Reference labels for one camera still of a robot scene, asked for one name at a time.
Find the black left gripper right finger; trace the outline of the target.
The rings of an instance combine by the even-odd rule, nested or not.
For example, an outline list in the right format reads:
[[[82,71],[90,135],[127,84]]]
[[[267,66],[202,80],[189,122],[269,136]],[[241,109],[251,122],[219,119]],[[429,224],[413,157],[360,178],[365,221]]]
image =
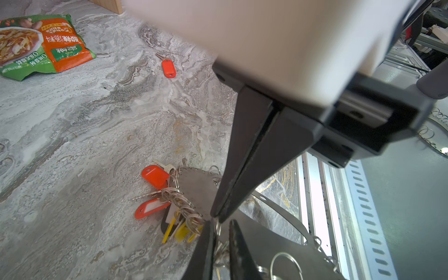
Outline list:
[[[232,280],[262,280],[235,219],[229,223],[229,255]]]

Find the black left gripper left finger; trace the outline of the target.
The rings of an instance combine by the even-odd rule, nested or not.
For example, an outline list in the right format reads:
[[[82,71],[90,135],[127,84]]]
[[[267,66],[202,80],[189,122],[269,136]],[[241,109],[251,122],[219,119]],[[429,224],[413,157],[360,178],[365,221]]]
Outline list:
[[[215,224],[206,221],[182,280],[211,280],[217,243]]]

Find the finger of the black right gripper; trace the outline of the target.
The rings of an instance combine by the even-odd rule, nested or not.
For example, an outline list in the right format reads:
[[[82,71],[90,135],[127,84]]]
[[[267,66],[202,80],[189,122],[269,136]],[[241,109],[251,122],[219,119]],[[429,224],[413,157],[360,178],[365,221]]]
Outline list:
[[[267,178],[268,169],[259,168],[266,155],[268,134],[279,116],[273,99],[247,86],[238,93],[226,167],[212,205],[212,217],[228,219]]]

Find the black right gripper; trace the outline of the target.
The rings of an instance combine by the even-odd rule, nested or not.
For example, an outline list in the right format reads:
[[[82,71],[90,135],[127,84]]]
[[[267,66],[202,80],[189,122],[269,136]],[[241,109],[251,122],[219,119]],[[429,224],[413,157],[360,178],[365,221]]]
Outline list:
[[[219,61],[212,68],[237,93],[250,87],[273,99],[280,111],[259,168],[268,169],[267,178],[303,152],[337,168],[351,159],[380,155],[389,143],[413,137],[434,105],[433,99],[418,91],[357,73],[337,101],[318,107],[283,96]]]

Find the yellow key tag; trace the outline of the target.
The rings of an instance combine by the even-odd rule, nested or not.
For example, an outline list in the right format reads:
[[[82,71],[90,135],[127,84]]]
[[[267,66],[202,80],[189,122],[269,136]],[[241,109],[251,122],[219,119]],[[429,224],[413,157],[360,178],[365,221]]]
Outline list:
[[[183,241],[191,243],[200,236],[204,223],[205,220],[201,214],[187,213],[184,215],[177,210],[169,223],[162,243],[165,244],[170,238],[174,238],[178,243]]]

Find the red key tag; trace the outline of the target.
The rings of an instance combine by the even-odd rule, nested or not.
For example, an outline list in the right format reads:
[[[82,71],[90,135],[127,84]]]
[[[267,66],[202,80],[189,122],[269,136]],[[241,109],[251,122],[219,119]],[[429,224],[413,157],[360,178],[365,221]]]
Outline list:
[[[171,205],[170,202],[161,201],[158,198],[146,201],[142,203],[135,211],[134,217],[135,219],[143,219],[148,217],[156,212],[166,209]]]
[[[157,190],[165,189],[168,186],[170,177],[168,172],[157,165],[145,167],[141,172],[141,176]]]
[[[156,56],[162,60],[162,70],[164,76],[170,79],[175,78],[177,72],[173,61],[170,58],[163,56],[161,54],[156,54]]]

